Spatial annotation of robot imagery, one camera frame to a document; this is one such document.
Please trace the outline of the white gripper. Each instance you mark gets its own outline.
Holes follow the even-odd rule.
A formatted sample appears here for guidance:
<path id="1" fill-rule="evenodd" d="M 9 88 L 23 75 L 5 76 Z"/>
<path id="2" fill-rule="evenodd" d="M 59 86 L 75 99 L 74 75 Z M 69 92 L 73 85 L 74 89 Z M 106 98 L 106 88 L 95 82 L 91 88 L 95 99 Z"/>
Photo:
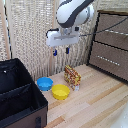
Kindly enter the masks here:
<path id="1" fill-rule="evenodd" d="M 79 41 L 79 28 L 56 28 L 50 29 L 46 33 L 46 44 L 49 47 L 56 47 L 60 45 L 75 44 Z M 70 47 L 66 47 L 66 54 L 69 54 Z M 57 56 L 57 49 L 53 49 L 53 56 Z"/>

